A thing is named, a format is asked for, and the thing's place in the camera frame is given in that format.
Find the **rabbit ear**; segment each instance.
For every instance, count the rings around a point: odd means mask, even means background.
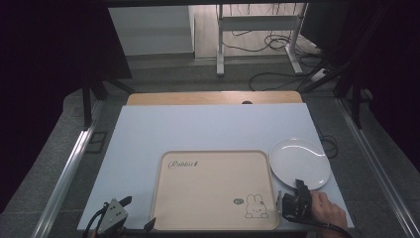
[[[261,203],[261,202],[263,201],[263,197],[262,197],[261,195],[259,195],[259,194],[257,194],[257,195],[255,196],[255,198],[256,198],[256,202],[257,202],[257,203]]]
[[[256,202],[256,197],[252,194],[249,194],[247,196],[247,203],[250,203],[250,202],[252,202],[252,203]]]

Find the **white wall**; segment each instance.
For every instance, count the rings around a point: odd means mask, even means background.
[[[110,8],[109,12],[126,56],[193,52],[193,14],[188,6]]]

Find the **rectangular tray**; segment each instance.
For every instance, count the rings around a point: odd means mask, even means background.
[[[152,218],[157,230],[271,230],[279,223],[265,153],[168,152]]]

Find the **cartoon rabbit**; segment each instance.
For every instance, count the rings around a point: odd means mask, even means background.
[[[247,218],[268,218],[263,197],[259,194],[249,194],[247,197]]]

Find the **round plate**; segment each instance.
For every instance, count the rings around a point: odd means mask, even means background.
[[[287,185],[296,187],[296,180],[300,179],[310,190],[324,185],[331,173],[324,151],[299,138],[275,143],[269,153],[269,163],[274,174]]]

